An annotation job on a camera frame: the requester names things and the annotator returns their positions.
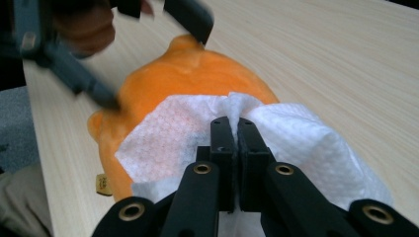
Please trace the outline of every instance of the white wipe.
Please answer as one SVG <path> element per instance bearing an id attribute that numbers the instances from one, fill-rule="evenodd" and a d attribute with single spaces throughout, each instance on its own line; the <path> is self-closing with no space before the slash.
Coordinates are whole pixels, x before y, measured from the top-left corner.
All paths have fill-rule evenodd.
<path id="1" fill-rule="evenodd" d="M 381 180 L 342 136 L 308 108 L 264 105 L 239 93 L 228 97 L 171 96 L 150 113 L 116 153 L 135 182 L 134 195 L 157 202 L 177 190 L 185 168 L 196 159 L 197 147 L 210 146 L 210 122 L 224 116 L 228 116 L 233 134 L 239 118 L 252 120 L 277 161 L 298 166 L 332 203 L 344 209 L 361 198 L 392 204 Z M 248 227 L 253 226 L 249 221 L 260 225 L 258 215 L 236 212 L 229 215 L 235 225 L 229 222 L 228 231 L 223 230 L 221 216 L 219 236 L 247 236 L 235 229 L 263 233 L 260 226 Z"/>

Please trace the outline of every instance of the light wood surface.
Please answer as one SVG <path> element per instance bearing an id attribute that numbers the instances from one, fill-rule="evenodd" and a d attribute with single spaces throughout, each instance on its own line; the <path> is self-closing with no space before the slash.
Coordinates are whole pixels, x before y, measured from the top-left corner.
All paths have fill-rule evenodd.
<path id="1" fill-rule="evenodd" d="M 208 0 L 208 49 L 255 71 L 283 102 L 303 103 L 388 185 L 419 224 L 419 11 L 373 0 Z M 116 41 L 85 61 L 119 88 L 184 31 L 162 4 L 140 22 L 116 14 Z M 56 236 L 90 236 L 114 203 L 95 193 L 103 173 L 86 120 L 97 107 L 27 62 L 38 146 Z"/>

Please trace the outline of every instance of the gray floor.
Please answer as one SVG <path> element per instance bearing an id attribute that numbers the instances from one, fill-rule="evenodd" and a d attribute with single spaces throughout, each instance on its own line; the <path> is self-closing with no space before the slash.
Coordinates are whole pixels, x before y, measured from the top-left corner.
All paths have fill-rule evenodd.
<path id="1" fill-rule="evenodd" d="M 27 88 L 0 91 L 0 167 L 13 173 L 39 160 Z"/>

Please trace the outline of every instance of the tag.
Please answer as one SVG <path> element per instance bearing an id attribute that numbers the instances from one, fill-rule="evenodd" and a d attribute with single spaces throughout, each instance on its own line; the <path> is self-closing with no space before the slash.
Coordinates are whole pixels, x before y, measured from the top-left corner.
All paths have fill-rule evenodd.
<path id="1" fill-rule="evenodd" d="M 108 177 L 105 174 L 96 176 L 96 193 L 103 196 L 111 196 L 113 194 L 108 184 Z"/>

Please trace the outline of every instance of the screw hole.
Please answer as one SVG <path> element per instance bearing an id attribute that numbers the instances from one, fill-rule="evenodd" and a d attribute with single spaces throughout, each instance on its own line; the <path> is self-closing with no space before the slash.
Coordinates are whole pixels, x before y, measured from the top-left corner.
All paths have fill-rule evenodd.
<path id="1" fill-rule="evenodd" d="M 194 171 L 197 174 L 204 175 L 210 172 L 210 166 L 206 164 L 196 165 Z"/>
<path id="2" fill-rule="evenodd" d="M 337 231 L 329 230 L 327 231 L 327 237 L 342 237 L 343 235 Z"/>
<path id="3" fill-rule="evenodd" d="M 178 237 L 194 237 L 195 232 L 190 229 L 184 229 L 179 232 Z"/>
<path id="4" fill-rule="evenodd" d="M 376 205 L 365 205 L 363 207 L 364 214 L 371 220 L 380 224 L 391 224 L 394 218 L 385 209 Z"/>
<path id="5" fill-rule="evenodd" d="M 226 147 L 223 147 L 223 146 L 220 146 L 220 147 L 216 148 L 216 150 L 218 150 L 218 151 L 229 151 L 230 149 L 228 149 Z"/>
<path id="6" fill-rule="evenodd" d="M 281 174 L 281 175 L 292 175 L 293 174 L 293 168 L 286 165 L 279 165 L 275 167 L 275 170 Z"/>
<path id="7" fill-rule="evenodd" d="M 145 206 L 140 203 L 131 203 L 120 210 L 120 219 L 124 221 L 133 221 L 140 218 L 145 212 Z"/>

